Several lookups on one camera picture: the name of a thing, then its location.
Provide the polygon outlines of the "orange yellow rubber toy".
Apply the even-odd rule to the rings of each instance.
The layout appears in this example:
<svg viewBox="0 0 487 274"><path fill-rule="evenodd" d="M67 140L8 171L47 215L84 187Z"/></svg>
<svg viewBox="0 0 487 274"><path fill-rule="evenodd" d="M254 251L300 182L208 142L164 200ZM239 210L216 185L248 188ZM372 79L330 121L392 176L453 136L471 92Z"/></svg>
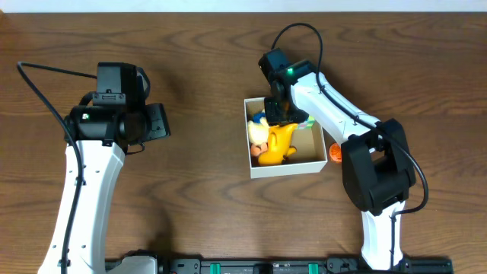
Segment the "orange yellow rubber toy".
<svg viewBox="0 0 487 274"><path fill-rule="evenodd" d="M297 152L296 147L291 145L292 136L297 127L297 123L290 123L286 126L272 126L269 129L268 149L258 157L260 166L282 164Z"/></svg>

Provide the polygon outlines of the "plush duck toy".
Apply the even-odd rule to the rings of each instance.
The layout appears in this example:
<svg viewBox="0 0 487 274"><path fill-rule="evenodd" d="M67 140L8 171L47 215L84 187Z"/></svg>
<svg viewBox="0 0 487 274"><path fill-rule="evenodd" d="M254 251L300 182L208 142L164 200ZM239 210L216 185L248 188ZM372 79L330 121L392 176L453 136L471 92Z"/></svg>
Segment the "plush duck toy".
<svg viewBox="0 0 487 274"><path fill-rule="evenodd" d="M268 150L269 124L264 110L247 122L247 134L251 156L259 157Z"/></svg>

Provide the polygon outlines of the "colourful puzzle cube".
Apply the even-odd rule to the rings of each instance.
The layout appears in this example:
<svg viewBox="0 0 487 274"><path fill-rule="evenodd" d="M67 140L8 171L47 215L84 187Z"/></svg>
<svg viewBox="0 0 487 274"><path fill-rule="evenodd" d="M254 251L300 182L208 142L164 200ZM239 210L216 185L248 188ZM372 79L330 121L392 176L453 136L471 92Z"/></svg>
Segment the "colourful puzzle cube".
<svg viewBox="0 0 487 274"><path fill-rule="evenodd" d="M309 116L305 121L298 124L297 129L299 129L299 130L309 129L313 126L314 123L315 123L315 119L312 116Z"/></svg>

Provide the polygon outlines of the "white cardboard box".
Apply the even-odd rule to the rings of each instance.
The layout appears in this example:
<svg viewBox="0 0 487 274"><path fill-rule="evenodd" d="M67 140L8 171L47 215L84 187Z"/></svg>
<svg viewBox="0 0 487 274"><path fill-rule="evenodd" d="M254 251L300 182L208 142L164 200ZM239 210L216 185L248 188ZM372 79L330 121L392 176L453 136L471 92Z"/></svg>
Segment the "white cardboard box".
<svg viewBox="0 0 487 274"><path fill-rule="evenodd" d="M291 155L284 164L271 166L260 166L257 157L252 156L253 143L250 141L252 134L249 126L247 124L245 126L251 179L319 173L328 161L323 130L316 122L312 125L299 126L294 131L291 140L291 146L296 147L297 152Z"/></svg>

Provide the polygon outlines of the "orange round spinner toy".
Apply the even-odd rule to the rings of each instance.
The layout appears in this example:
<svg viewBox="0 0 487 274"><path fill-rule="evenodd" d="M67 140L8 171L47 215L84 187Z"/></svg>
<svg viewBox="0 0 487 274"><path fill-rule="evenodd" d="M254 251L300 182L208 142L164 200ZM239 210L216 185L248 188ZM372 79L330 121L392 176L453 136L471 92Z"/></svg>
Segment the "orange round spinner toy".
<svg viewBox="0 0 487 274"><path fill-rule="evenodd" d="M342 162L342 150L338 143L335 142L329 147L329 157L333 162Z"/></svg>

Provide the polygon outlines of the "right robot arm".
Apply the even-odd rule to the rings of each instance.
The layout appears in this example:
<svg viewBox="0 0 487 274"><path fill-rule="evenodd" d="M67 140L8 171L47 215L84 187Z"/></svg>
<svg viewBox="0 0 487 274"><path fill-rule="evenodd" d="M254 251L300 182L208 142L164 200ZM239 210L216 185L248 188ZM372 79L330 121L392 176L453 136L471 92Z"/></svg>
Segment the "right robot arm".
<svg viewBox="0 0 487 274"><path fill-rule="evenodd" d="M284 127L312 116L336 141L343 186L362 213L361 256L370 269L395 269L403 258L400 217L407 212L417 166L401 124L358 109L308 60L292 64L261 58L259 68L272 90L266 100L271 125Z"/></svg>

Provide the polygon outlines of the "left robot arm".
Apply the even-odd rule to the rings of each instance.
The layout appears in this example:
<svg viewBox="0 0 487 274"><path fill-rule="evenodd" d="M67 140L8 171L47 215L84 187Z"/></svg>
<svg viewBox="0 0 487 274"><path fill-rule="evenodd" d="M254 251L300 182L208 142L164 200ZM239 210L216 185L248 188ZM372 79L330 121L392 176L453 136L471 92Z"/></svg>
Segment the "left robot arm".
<svg viewBox="0 0 487 274"><path fill-rule="evenodd" d="M65 184L53 238L41 273L156 273L158 258L136 251L118 263L105 258L110 206L127 148L169 136L162 104L138 110L74 107L66 117L75 132L67 145Z"/></svg>

